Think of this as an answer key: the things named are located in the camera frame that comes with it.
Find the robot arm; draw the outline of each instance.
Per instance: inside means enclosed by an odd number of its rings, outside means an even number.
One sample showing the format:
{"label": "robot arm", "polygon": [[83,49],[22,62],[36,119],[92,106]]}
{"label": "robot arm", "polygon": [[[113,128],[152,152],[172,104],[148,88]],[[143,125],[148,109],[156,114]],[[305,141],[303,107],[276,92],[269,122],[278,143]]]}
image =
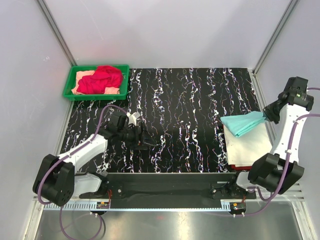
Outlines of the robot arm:
{"label": "robot arm", "polygon": [[[264,108],[263,112],[271,122],[279,124],[278,133],[270,153],[255,161],[249,172],[241,172],[236,184],[244,189],[259,185],[269,192],[277,188],[282,168],[286,162],[286,154],[290,134],[296,119],[309,114],[314,98],[307,95],[308,80],[301,77],[289,78],[284,91],[278,100]],[[305,120],[299,120],[290,149],[290,162],[279,194],[283,194],[295,184],[304,174],[304,168],[299,166],[298,149]]]}
{"label": "robot arm", "polygon": [[103,176],[96,173],[85,173],[76,176],[75,174],[92,158],[103,153],[108,144],[125,142],[126,146],[132,150],[147,150],[148,147],[155,146],[156,143],[147,132],[143,122],[137,124],[139,116],[138,113],[126,116],[116,112],[111,116],[109,122],[101,126],[94,139],[94,135],[91,135],[80,145],[65,153],[58,156],[47,155],[42,161],[33,184],[33,192],[38,193],[39,184],[49,168],[59,159],[66,156],[69,157],[61,162],[47,177],[41,190],[41,196],[58,206],[63,206],[71,197],[78,197],[84,193],[98,192]]}

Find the metal floor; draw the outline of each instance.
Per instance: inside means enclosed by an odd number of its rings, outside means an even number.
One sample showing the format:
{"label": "metal floor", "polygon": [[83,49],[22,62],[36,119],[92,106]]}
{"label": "metal floor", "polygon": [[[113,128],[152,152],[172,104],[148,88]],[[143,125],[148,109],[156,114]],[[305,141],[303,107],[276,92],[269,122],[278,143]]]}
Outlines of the metal floor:
{"label": "metal floor", "polygon": [[[248,202],[248,212],[264,203]],[[86,214],[64,211],[64,226]],[[104,226],[97,240],[302,240],[294,208],[290,202],[275,201],[261,214],[252,217],[221,217],[208,212],[130,212],[110,211],[103,215]],[[86,215],[66,232],[74,239],[87,240],[95,235],[99,220]],[[60,240],[59,211],[44,210],[36,240]]]}

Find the green plastic tray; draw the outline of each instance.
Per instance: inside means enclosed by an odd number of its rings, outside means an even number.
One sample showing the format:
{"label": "green plastic tray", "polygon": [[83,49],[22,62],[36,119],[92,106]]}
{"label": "green plastic tray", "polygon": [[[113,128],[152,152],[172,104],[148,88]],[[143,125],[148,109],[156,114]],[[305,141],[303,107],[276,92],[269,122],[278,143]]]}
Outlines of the green plastic tray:
{"label": "green plastic tray", "polygon": [[73,66],[70,69],[63,96],[70,101],[91,101],[91,100],[125,100],[128,94],[129,65],[110,65],[121,70],[123,81],[119,88],[120,94],[86,94],[74,95],[71,91],[76,86],[76,72],[96,70],[100,65]]}

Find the stack of folded cloth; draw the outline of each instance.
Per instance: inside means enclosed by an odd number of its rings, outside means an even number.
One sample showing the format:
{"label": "stack of folded cloth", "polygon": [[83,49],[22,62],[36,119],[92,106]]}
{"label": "stack of folded cloth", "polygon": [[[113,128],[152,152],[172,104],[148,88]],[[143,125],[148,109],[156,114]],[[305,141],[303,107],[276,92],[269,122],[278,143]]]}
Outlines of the stack of folded cloth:
{"label": "stack of folded cloth", "polygon": [[75,77],[75,95],[119,94],[123,81],[122,72],[113,66],[98,66],[96,70],[78,71]]}
{"label": "stack of folded cloth", "polygon": [[266,117],[262,112],[224,116],[221,121],[227,161],[233,169],[249,170],[256,160],[270,152],[272,145],[266,130]]}

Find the red fabric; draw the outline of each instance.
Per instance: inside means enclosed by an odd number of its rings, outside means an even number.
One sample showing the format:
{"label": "red fabric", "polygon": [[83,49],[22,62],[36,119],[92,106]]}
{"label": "red fabric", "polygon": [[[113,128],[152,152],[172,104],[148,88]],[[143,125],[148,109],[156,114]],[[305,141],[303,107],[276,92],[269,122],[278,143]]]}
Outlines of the red fabric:
{"label": "red fabric", "polygon": [[83,76],[77,92],[82,94],[104,94],[108,87],[119,88],[123,80],[121,71],[113,66],[98,66],[93,75]]}
{"label": "red fabric", "polygon": [[236,166],[236,165],[230,165],[230,167],[236,171],[242,171],[242,170],[250,170],[252,166]]}

